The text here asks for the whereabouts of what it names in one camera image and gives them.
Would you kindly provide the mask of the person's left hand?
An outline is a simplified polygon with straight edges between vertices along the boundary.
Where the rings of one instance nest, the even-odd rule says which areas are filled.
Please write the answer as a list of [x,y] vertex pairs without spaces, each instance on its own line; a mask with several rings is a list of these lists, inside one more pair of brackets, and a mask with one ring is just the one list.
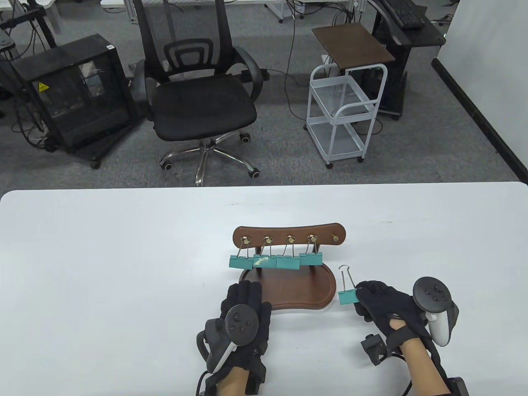
[[262,285],[248,280],[229,286],[226,299],[221,304],[219,317],[226,319],[228,311],[236,305],[247,305],[258,315],[258,332],[251,343],[238,347],[236,351],[230,353],[223,367],[243,368],[252,373],[265,372],[262,355],[268,347],[272,305],[262,301]]

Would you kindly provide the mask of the person's right hand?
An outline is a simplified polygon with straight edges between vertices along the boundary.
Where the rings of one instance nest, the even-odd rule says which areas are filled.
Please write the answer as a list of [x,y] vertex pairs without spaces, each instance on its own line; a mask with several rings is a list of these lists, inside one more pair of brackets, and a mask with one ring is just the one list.
[[390,337],[395,332],[390,325],[390,320],[395,316],[407,324],[413,335],[431,337],[412,296],[384,282],[370,280],[356,285],[356,297],[359,301],[355,304],[358,315],[366,322],[374,322],[386,337]]

